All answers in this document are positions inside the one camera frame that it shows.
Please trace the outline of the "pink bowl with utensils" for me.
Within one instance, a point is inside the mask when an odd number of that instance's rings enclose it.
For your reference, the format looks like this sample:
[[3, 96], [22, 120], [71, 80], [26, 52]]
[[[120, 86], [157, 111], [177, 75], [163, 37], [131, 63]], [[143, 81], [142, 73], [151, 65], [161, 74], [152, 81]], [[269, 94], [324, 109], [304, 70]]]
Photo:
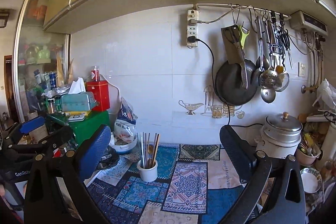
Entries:
[[302, 166], [312, 166], [322, 156], [322, 151], [309, 133], [303, 133], [296, 156]]

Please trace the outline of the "kitchen scissors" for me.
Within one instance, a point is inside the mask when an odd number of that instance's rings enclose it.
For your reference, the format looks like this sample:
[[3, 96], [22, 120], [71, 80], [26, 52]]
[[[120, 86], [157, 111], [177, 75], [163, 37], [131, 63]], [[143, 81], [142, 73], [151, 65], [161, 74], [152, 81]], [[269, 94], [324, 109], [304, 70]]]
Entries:
[[244, 52], [241, 48], [240, 45], [240, 33], [239, 33], [239, 28], [236, 24], [232, 26], [231, 30], [231, 36], [233, 39], [232, 44], [235, 46], [238, 52], [239, 56], [239, 64], [241, 66], [241, 82], [242, 82], [242, 87], [247, 90], [248, 89], [248, 77], [247, 77], [247, 71], [245, 67], [245, 57], [244, 57]]

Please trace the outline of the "steel skimmer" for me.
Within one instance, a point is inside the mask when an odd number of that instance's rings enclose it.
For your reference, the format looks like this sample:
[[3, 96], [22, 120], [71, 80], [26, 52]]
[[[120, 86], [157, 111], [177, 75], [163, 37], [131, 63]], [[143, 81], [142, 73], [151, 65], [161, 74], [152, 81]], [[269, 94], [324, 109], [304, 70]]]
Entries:
[[283, 57], [282, 47], [276, 41], [273, 24], [270, 20], [264, 22], [264, 34], [268, 46], [269, 66], [265, 70], [266, 76], [262, 87], [273, 88], [276, 92], [283, 92], [289, 85], [289, 75], [285, 68], [280, 65]]

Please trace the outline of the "red white can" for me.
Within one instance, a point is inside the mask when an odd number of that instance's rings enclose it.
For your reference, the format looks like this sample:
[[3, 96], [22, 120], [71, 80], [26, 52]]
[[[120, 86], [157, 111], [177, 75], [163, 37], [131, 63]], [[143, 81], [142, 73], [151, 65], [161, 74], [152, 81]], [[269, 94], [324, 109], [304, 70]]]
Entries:
[[91, 68], [91, 81], [100, 81], [99, 67], [96, 65]]

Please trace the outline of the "white water heater box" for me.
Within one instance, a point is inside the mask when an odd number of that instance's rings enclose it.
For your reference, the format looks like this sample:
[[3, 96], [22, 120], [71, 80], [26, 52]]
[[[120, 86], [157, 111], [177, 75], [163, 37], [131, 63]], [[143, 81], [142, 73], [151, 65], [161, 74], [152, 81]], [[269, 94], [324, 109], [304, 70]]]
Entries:
[[306, 29], [311, 32], [317, 32], [322, 36], [329, 35], [326, 24], [301, 10], [290, 15], [289, 23], [294, 30]]

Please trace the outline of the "steel ladle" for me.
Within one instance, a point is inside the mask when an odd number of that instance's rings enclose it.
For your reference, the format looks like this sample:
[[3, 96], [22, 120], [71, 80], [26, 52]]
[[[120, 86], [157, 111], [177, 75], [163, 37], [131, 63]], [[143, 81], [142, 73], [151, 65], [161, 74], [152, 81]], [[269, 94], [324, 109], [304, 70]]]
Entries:
[[258, 83], [261, 98], [266, 103], [272, 103], [276, 98], [276, 92], [274, 90], [274, 83], [275, 83], [275, 71], [269, 69], [269, 62], [265, 58], [264, 55], [264, 43], [263, 43], [263, 36], [261, 30], [261, 20], [260, 17], [256, 17], [256, 25], [257, 25], [257, 34], [259, 39], [259, 75], [258, 75]]

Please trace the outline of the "white blue bowl with garlic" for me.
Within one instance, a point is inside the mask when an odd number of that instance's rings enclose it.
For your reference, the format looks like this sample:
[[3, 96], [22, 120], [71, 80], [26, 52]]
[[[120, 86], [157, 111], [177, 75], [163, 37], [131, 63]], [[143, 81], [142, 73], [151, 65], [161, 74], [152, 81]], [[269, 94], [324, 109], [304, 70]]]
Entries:
[[109, 142], [109, 146], [116, 150], [119, 155], [125, 155], [132, 151], [132, 149], [137, 145], [137, 137], [135, 136], [134, 139], [127, 143], [122, 139], [114, 136], [114, 132], [111, 133], [111, 139]]

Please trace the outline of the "metal hanging rail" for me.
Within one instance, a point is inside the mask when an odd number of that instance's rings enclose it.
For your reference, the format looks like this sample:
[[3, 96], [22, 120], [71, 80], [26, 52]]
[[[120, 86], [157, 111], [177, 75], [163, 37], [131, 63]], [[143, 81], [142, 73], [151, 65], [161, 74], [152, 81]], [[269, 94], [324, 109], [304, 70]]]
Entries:
[[271, 10], [255, 7], [252, 5], [234, 5], [232, 3], [196, 3], [194, 4], [195, 7], [218, 7], [218, 8], [228, 8], [228, 9], [236, 9], [236, 10], [244, 10], [244, 9], [251, 9], [253, 11], [258, 12], [268, 12], [271, 14]]

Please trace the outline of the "white rice cooker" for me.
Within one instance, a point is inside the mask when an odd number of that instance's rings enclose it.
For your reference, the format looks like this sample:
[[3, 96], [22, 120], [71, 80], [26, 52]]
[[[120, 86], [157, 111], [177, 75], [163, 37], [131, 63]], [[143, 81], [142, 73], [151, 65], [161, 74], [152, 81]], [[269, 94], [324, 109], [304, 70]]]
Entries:
[[257, 143], [256, 151], [263, 151], [268, 157], [285, 159], [288, 155], [294, 155], [301, 137], [298, 140], [290, 143], [277, 141], [268, 137], [264, 132], [254, 138]]

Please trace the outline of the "white blue plastic bag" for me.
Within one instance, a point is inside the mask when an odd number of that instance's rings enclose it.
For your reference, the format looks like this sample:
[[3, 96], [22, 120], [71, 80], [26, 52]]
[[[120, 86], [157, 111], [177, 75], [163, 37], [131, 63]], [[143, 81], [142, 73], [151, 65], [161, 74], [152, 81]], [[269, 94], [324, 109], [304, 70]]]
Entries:
[[125, 100], [121, 98], [121, 108], [117, 113], [117, 118], [114, 122], [113, 135], [117, 140], [131, 143], [137, 135], [136, 123], [138, 117], [135, 115], [133, 108]]

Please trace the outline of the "aluminium steamer pot with lid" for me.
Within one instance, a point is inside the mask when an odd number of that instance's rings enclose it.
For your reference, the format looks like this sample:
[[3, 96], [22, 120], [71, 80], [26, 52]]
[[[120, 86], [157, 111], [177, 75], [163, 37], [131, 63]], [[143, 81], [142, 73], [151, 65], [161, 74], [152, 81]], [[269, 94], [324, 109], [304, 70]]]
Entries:
[[261, 131], [275, 141], [294, 144], [301, 141], [302, 128], [303, 125], [297, 118], [283, 112], [266, 116]]

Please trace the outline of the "white wall socket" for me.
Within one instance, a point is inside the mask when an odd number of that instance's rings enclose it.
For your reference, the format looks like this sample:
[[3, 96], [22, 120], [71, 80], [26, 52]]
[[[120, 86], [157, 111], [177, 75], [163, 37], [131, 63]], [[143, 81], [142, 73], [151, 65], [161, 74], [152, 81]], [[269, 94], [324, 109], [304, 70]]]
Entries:
[[306, 65], [298, 62], [298, 77], [306, 77]]

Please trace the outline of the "patterned blue patchwork mat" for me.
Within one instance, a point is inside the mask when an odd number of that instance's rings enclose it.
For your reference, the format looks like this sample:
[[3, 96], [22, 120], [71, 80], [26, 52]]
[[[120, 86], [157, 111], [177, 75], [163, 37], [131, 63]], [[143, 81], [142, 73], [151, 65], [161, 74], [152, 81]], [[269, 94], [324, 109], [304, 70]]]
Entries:
[[139, 153], [100, 171], [88, 192], [110, 223], [218, 223], [243, 186], [219, 144], [160, 144], [158, 177], [145, 182]]

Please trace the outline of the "green metal box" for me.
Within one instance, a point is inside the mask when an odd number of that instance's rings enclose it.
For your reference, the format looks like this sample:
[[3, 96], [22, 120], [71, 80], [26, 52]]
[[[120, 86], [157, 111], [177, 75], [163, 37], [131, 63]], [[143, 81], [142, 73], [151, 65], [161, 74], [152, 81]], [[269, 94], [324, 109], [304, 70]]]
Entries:
[[89, 139], [102, 124], [111, 127], [109, 114], [106, 110], [103, 112], [92, 111], [83, 121], [77, 122], [69, 122], [68, 117], [60, 113], [47, 114], [47, 118], [60, 125], [70, 126], [75, 135], [75, 142], [78, 145]]

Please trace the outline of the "glass display cabinet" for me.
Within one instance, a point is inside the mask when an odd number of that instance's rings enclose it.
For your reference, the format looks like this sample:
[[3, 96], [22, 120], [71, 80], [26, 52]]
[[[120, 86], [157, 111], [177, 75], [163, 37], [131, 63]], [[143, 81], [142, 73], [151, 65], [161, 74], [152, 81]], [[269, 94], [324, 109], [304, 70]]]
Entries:
[[21, 123], [32, 112], [46, 111], [43, 93], [50, 76], [65, 72], [70, 36], [44, 30], [49, 0], [24, 0], [19, 12], [12, 61], [15, 106]]

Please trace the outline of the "black wok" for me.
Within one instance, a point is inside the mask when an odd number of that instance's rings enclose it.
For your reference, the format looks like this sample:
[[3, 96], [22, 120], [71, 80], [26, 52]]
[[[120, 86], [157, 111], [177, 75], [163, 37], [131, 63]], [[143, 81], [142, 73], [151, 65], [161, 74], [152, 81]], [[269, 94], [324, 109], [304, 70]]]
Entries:
[[251, 84], [252, 72], [256, 65], [245, 59], [245, 67], [248, 76], [248, 89], [242, 87], [241, 66], [239, 64], [229, 64], [226, 61], [217, 71], [215, 77], [215, 90], [221, 100], [225, 100], [229, 105], [240, 106], [249, 102], [257, 92], [257, 86]]

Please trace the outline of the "white chopstick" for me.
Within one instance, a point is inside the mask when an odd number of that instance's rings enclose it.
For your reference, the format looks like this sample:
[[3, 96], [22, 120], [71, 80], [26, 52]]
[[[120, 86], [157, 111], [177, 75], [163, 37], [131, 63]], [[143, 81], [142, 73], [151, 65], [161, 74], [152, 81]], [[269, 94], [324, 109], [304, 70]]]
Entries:
[[141, 150], [141, 167], [145, 168], [145, 148], [144, 148], [144, 133], [141, 133], [141, 136], [139, 137], [140, 141], [140, 150]]

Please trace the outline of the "orange wooden chopstick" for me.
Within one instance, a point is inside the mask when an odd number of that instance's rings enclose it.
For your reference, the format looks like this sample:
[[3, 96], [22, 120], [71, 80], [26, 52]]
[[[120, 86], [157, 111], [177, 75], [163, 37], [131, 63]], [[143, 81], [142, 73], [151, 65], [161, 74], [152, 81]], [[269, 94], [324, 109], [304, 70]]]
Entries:
[[150, 142], [150, 133], [147, 134], [147, 139], [146, 139], [146, 167], [150, 168], [150, 151], [149, 151], [149, 142]]

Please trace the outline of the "teal tissue box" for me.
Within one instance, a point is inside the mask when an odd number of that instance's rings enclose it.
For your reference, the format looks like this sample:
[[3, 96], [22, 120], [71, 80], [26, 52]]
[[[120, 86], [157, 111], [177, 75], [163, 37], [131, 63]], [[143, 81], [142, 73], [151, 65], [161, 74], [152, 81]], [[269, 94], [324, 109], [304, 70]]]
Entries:
[[91, 111], [96, 106], [96, 99], [92, 92], [85, 89], [83, 78], [73, 81], [67, 94], [61, 96], [62, 110]]

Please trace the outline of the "white power strip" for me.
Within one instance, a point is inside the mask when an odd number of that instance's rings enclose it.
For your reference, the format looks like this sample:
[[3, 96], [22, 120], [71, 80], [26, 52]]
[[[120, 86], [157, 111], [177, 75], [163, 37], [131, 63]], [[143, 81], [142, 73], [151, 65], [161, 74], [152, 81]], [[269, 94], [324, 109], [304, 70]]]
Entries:
[[198, 41], [196, 41], [196, 38], [198, 36], [198, 20], [199, 20], [198, 10], [187, 11], [186, 45], [188, 48], [196, 48], [198, 46]]

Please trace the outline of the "white ceramic utensil cup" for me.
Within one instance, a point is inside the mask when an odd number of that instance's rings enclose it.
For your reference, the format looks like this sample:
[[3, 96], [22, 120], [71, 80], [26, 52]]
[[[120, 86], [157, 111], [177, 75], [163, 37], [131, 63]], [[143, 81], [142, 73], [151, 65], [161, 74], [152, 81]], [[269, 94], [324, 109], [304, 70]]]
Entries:
[[140, 178], [144, 182], [153, 182], [158, 178], [158, 163], [155, 161], [154, 167], [151, 168], [143, 168], [141, 166], [141, 162], [137, 163], [137, 169], [139, 171]]

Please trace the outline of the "yellow flat box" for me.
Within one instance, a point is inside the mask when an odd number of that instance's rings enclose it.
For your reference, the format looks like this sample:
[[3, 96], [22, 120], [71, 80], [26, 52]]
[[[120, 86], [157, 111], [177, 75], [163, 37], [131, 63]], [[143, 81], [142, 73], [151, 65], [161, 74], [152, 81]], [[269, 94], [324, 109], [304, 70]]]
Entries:
[[73, 116], [73, 115], [84, 115], [88, 116], [91, 113], [91, 111], [65, 111], [64, 115], [67, 117]]

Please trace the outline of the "dark brown chopstick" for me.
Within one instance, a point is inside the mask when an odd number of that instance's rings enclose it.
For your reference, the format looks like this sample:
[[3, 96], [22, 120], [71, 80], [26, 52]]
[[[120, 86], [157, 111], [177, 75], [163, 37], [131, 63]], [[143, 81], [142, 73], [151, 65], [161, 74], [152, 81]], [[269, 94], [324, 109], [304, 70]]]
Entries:
[[143, 167], [147, 167], [147, 133], [143, 132]]

